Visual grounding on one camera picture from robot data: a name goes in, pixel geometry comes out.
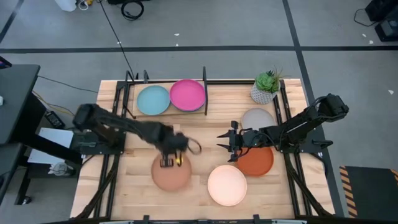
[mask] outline concrete floor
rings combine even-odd
[[[370,0],[289,0],[301,46],[385,46],[372,27],[353,22],[355,10]],[[0,1],[0,27],[17,0]],[[152,0],[144,2],[138,21],[126,21],[120,9],[104,2],[106,12],[125,47],[175,47],[267,45],[294,46],[280,0]],[[358,19],[368,23],[364,13]],[[45,49],[119,47],[98,3],[87,11],[61,11],[53,0],[24,1],[4,39],[0,54],[12,63],[41,65],[39,75],[81,88],[97,90],[100,80],[122,79],[128,69],[122,53],[46,53]],[[41,49],[36,54],[2,54],[5,49]],[[151,78],[201,77],[254,78],[258,73],[282,67],[284,75],[303,78],[293,51],[233,50],[190,52],[128,52],[134,72],[146,69]],[[315,97],[338,94],[350,107],[340,122],[325,124],[336,176],[340,165],[398,169],[394,150],[398,140],[398,51],[303,52]],[[82,103],[94,103],[96,95],[38,79],[34,88],[49,103],[72,111]],[[71,118],[60,114],[71,125]],[[17,173],[6,200],[0,206],[0,223],[43,223],[65,220],[73,202],[76,180],[33,180],[30,194],[37,200],[13,205],[21,173]],[[341,201],[345,202],[340,181]]]

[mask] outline pink plate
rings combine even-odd
[[[195,111],[205,104],[205,88],[195,80],[180,80],[170,89],[170,100],[182,111]]]

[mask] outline wooden table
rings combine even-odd
[[[101,82],[97,104],[107,110],[112,108],[116,83],[116,80]],[[292,116],[295,116],[307,107],[302,84],[299,79],[285,79],[285,84],[290,110]],[[251,87],[252,85],[208,85],[207,116],[184,114],[138,117],[138,120],[150,119],[174,125],[175,129],[198,140],[203,146],[203,152],[200,156],[188,153],[193,168],[188,187],[177,193],[164,192],[155,186],[150,176],[152,161],[159,152],[137,136],[127,134],[126,150],[119,163],[111,219],[142,220],[143,215],[150,215],[151,220],[251,219],[253,214],[259,214],[260,218],[293,218],[284,158],[275,149],[274,165],[268,174],[263,177],[246,177],[248,191],[240,204],[223,207],[214,202],[207,191],[210,172],[220,165],[228,164],[230,154],[216,145],[228,144],[228,139],[216,137],[227,132],[231,120],[240,122],[244,112],[251,108],[263,108],[275,118],[274,104],[256,104],[250,97]],[[132,106],[130,99],[133,97],[129,97],[129,108]],[[284,111],[280,94],[279,101],[281,110]],[[301,154],[301,158],[308,188],[324,208],[333,213],[323,164],[308,154]],[[82,168],[71,217],[78,215],[97,191],[102,161],[103,156],[95,156]],[[300,212],[304,215],[302,195],[297,186],[296,189]],[[107,198],[108,193],[105,192],[102,215]]]

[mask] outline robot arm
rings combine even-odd
[[[96,104],[81,105],[73,119],[73,124],[80,131],[91,130],[99,141],[116,147],[118,133],[114,129],[138,135],[142,140],[153,144],[163,155],[162,167],[173,166],[169,154],[177,155],[188,149],[189,138],[182,133],[174,133],[173,127],[156,121],[136,121],[110,113]]]
[[[242,154],[242,147],[278,146],[278,151],[283,153],[294,152],[300,144],[304,143],[307,134],[323,122],[334,122],[344,118],[348,107],[341,98],[329,94],[319,97],[304,111],[278,126],[260,128],[260,130],[242,129],[238,133],[238,122],[232,121],[233,129],[218,138],[229,138],[229,146],[219,144],[232,152],[229,162],[237,161]]]

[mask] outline blue bowl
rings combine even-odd
[[[146,115],[161,114],[169,105],[169,92],[162,86],[148,86],[143,89],[137,97],[137,107],[139,111]]]

